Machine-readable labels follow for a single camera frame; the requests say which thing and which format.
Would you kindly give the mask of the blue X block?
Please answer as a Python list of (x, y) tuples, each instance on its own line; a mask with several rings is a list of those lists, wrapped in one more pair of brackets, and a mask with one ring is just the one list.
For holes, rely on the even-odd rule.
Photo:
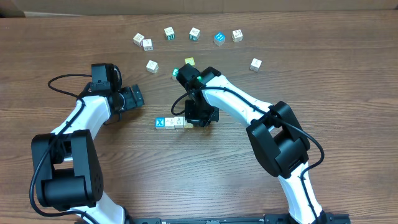
[(165, 118), (158, 117), (155, 119), (155, 128), (156, 129), (165, 129)]

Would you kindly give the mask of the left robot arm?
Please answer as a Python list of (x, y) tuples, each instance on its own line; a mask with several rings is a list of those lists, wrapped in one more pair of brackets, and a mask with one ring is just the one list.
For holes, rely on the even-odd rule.
[(30, 205), (43, 217), (78, 215), (83, 223), (132, 223), (128, 211), (104, 192), (94, 139), (108, 120), (144, 105), (137, 85), (123, 87), (117, 65), (91, 66), (91, 81), (73, 95), (74, 110), (52, 132), (31, 142), (34, 173)]

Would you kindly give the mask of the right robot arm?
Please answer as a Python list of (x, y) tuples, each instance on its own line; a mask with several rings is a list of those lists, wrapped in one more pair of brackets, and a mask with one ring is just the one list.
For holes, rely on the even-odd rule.
[(288, 104), (258, 100), (213, 67), (199, 72), (186, 64), (179, 68), (176, 79), (188, 97), (182, 111), (188, 123), (208, 126), (219, 120), (220, 110), (238, 120), (246, 128), (258, 163), (279, 179), (291, 219), (297, 223), (321, 222), (323, 209), (308, 176), (309, 170), (322, 163), (321, 159), (308, 163), (307, 152), (317, 141), (302, 129)]

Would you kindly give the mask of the wooden block yellow side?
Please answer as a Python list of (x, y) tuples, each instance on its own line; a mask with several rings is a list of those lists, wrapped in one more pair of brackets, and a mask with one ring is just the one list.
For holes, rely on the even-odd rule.
[(188, 123), (187, 120), (184, 121), (184, 128), (188, 129), (188, 128), (193, 128), (193, 124), (192, 123)]

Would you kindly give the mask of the plain wooden block front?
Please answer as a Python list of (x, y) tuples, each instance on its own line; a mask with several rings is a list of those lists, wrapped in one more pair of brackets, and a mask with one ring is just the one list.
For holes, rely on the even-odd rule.
[(165, 129), (174, 129), (175, 128), (175, 118), (168, 117), (165, 118)]

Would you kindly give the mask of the wooden letter A block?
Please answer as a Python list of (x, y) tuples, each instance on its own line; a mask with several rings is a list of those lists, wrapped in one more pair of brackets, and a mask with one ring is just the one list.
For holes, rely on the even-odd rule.
[(185, 119), (183, 116), (175, 116), (174, 117), (174, 126), (175, 129), (182, 129), (184, 128)]

